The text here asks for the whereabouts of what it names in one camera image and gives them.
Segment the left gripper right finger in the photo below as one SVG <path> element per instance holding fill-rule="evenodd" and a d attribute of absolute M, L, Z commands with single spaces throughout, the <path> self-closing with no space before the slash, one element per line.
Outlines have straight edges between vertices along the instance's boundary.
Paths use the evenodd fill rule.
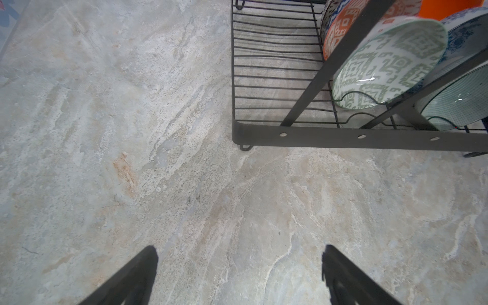
<path fill-rule="evenodd" d="M 322 280 L 329 289 L 332 304 L 400 305 L 334 245 L 327 245 L 322 254 Z"/>

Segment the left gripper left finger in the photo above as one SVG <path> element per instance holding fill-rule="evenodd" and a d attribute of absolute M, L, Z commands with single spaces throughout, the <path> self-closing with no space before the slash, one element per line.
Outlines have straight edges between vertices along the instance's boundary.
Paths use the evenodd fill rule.
<path fill-rule="evenodd" d="M 158 254 L 146 246 L 81 304 L 148 304 L 158 267 Z"/>

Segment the pale green celadon bowl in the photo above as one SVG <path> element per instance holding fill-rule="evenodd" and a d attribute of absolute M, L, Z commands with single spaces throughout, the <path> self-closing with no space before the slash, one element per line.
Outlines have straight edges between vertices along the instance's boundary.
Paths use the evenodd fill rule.
<path fill-rule="evenodd" d="M 487 117 L 487 63 L 415 103 L 415 109 L 440 131 Z"/>

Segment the green patterned ceramic bowl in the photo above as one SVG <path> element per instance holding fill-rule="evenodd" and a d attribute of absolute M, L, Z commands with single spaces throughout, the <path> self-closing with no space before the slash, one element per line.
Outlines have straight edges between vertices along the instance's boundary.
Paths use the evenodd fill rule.
<path fill-rule="evenodd" d="M 434 69 L 447 42 L 447 29 L 437 20 L 406 15 L 381 20 L 334 76 L 333 101 L 360 110 L 396 99 Z"/>

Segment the red patterned ceramic bowl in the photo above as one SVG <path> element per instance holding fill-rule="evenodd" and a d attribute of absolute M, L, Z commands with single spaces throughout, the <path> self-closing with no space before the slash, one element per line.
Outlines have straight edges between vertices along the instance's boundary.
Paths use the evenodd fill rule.
<path fill-rule="evenodd" d="M 325 60 L 330 57 L 368 2 L 367 0 L 341 1 L 335 6 L 335 10 L 330 15 L 323 39 L 322 49 Z M 416 16 L 420 12 L 421 4 L 421 0 L 395 1 L 381 17 L 381 20 L 403 15 Z"/>

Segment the white lattice pattern bowl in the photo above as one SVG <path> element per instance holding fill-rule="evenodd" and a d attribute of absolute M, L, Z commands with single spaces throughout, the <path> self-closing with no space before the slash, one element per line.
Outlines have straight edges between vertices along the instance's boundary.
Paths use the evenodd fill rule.
<path fill-rule="evenodd" d="M 325 42 L 325 37 L 328 32 L 329 22 L 334 16 L 337 7 L 340 5 L 341 0 L 327 0 L 324 10 L 321 14 L 321 26 L 320 26 L 320 41 L 322 44 Z"/>

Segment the blue floral ceramic bowl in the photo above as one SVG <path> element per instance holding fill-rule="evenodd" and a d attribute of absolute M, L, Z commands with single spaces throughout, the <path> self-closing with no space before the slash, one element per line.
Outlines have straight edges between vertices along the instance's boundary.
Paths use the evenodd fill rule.
<path fill-rule="evenodd" d="M 445 53 L 436 67 L 424 79 L 428 85 L 487 48 L 487 8 L 470 8 L 442 20 L 448 30 Z"/>

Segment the orange plastic bowl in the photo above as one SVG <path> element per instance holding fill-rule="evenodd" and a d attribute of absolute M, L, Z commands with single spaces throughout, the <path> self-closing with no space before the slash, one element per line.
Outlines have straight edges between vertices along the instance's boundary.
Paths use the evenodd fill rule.
<path fill-rule="evenodd" d="M 483 0 L 423 0 L 418 16 L 441 21 L 459 11 L 480 7 Z"/>

